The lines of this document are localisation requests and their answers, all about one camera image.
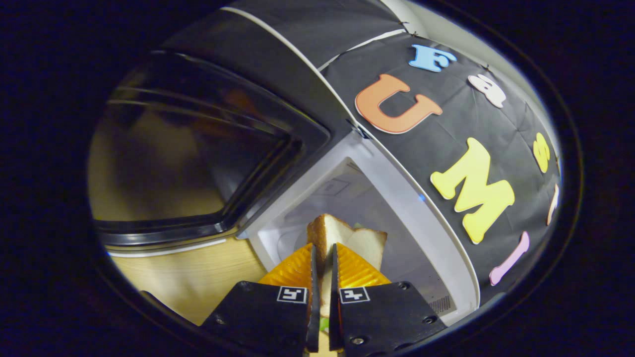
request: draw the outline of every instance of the black background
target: black background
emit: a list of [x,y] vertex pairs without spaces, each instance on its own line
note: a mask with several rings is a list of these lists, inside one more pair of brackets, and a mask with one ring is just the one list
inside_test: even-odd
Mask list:
[[[580,130],[585,196],[577,232],[549,278],[449,355],[633,355],[633,244],[626,229],[632,5],[452,3],[521,48],[560,90]],[[140,328],[144,321],[132,310],[123,318],[108,304],[120,297],[90,268],[85,250],[95,238],[84,164],[94,120],[116,83],[144,53],[215,5],[5,5],[6,355],[192,355],[159,328]]]

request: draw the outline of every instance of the yellow letter m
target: yellow letter m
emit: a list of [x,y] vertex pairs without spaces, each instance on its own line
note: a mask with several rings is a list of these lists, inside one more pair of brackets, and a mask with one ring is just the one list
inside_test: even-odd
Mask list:
[[481,206],[476,212],[463,217],[463,227],[474,244],[483,240],[485,232],[515,200],[514,190],[508,181],[487,184],[489,173],[489,152],[475,138],[468,138],[467,152],[448,171],[434,172],[430,176],[430,181],[444,199],[454,198],[456,187],[465,179],[454,210],[463,212]]

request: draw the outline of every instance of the bread slice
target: bread slice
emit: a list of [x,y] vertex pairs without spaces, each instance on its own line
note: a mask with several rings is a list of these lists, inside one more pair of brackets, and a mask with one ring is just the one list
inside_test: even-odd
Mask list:
[[367,228],[353,229],[348,223],[328,213],[309,223],[307,243],[313,243],[317,250],[317,273],[321,288],[320,316],[327,318],[330,314],[333,244],[344,244],[379,270],[386,239],[386,232]]

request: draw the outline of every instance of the black fabric cover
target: black fabric cover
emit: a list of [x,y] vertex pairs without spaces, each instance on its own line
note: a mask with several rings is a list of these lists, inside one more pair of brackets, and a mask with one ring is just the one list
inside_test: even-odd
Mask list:
[[404,29],[379,0],[239,0],[228,6],[273,27],[316,67],[373,37]]
[[[431,72],[408,64],[415,59],[413,44],[447,51],[457,57],[441,72]],[[409,92],[399,92],[380,106],[390,116],[401,115],[415,103],[415,94],[423,94],[441,106],[440,116],[431,114],[414,129],[392,135],[377,130],[355,108],[356,95],[379,79],[390,74],[410,86]],[[547,243],[546,226],[554,185],[560,188],[560,176],[554,149],[542,123],[526,102],[521,100],[495,73],[469,60],[451,48],[409,34],[373,41],[344,53],[323,70],[325,78],[342,97],[359,123],[375,136],[431,197],[456,232],[476,270],[481,287],[481,304],[508,288],[532,264],[533,257]],[[484,74],[503,89],[507,99],[499,109],[467,81],[468,75]],[[533,141],[537,132],[545,137],[551,159],[543,174],[533,156]],[[507,180],[514,190],[515,202],[508,206],[487,230],[480,244],[469,239],[462,226],[466,213],[457,213],[457,195],[445,200],[431,184],[433,172],[445,172],[467,151],[467,138],[474,137],[491,156],[488,184]],[[521,233],[530,235],[530,248],[496,286],[491,286],[489,273],[499,266],[518,245]]]

